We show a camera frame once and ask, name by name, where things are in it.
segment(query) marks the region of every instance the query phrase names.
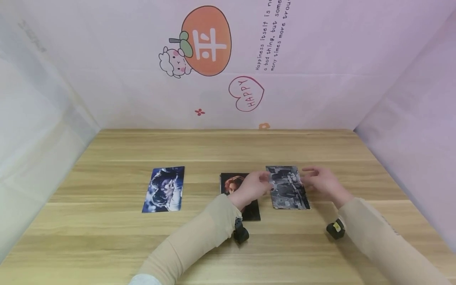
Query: beige sleeve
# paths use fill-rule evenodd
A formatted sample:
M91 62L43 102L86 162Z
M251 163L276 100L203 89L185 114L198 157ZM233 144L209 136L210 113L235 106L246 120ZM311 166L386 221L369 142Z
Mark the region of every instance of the beige sleeve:
M241 212L225 194L217 196L202 213L167 237L138 274L152 275L162 285L174 285L195 261L231 236L236 218L242 218Z
M355 198L339 209L347 235L397 285L451 285L422 254L363 199Z

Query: pink wall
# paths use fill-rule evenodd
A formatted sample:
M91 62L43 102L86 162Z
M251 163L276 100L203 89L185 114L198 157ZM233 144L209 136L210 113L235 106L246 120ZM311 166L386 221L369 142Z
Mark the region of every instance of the pink wall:
M456 13L356 132L456 252Z

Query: orange pumpkin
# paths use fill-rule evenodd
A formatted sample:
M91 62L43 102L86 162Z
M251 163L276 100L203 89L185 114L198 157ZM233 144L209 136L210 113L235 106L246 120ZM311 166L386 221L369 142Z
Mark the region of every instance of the orange pumpkin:
M188 64L199 74L222 72L231 56L231 32L225 15L214 6L201 6L190 12L182 24L193 49Z

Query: cartoon sheep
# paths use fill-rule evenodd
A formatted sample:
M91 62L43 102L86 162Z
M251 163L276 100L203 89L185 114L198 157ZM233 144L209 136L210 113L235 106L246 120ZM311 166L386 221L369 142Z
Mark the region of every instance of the cartoon sheep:
M169 76L181 78L181 75L190 74L192 68L185 60L184 51L182 49L163 48L163 53L158 55L160 59L160 68Z

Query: green leaf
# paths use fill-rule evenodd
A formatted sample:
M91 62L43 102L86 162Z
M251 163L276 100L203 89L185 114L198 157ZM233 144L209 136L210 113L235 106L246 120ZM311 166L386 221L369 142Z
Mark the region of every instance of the green leaf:
M186 40L181 40L181 49L184 51L186 57L193 56L192 46Z
M188 33L186 31L182 31L179 35L179 39L181 40L188 40Z

